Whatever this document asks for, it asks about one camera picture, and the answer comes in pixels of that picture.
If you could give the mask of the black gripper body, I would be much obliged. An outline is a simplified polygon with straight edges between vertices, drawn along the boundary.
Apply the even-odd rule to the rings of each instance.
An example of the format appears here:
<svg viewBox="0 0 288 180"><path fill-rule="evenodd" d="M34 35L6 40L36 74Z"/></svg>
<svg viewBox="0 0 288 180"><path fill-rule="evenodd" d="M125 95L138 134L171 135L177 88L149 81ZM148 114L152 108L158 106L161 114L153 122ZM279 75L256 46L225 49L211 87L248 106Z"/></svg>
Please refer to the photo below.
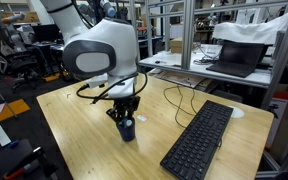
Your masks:
<svg viewBox="0 0 288 180"><path fill-rule="evenodd" d="M138 109L139 102L139 96L116 99L114 101L113 109L119 115L133 115L134 112Z"/></svg>

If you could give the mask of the grey blue background robot arm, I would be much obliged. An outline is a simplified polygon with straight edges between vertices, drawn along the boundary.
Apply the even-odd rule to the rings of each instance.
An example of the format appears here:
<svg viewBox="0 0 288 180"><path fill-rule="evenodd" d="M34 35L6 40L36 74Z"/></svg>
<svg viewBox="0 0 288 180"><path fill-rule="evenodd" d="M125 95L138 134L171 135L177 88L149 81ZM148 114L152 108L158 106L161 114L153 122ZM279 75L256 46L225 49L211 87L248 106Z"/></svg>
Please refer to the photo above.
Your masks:
<svg viewBox="0 0 288 180"><path fill-rule="evenodd" d="M80 4L79 10L90 17L102 19L105 17L114 17L115 9L110 4L109 0L86 0L87 3Z"/></svg>

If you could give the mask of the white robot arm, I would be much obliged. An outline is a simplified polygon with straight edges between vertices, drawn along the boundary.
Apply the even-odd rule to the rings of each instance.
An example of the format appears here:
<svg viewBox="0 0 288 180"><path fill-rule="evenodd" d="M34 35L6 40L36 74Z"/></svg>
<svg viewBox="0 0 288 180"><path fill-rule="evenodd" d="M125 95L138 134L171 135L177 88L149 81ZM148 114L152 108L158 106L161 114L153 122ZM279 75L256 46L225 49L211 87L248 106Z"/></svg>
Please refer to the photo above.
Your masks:
<svg viewBox="0 0 288 180"><path fill-rule="evenodd" d="M105 17L94 27L82 22L73 0L40 0L62 32L62 59L68 70L90 78L90 88L107 84L108 88L90 99L93 103L112 100L107 114L117 125L134 124L133 114L140 97L135 89L137 38L130 23Z"/></svg>

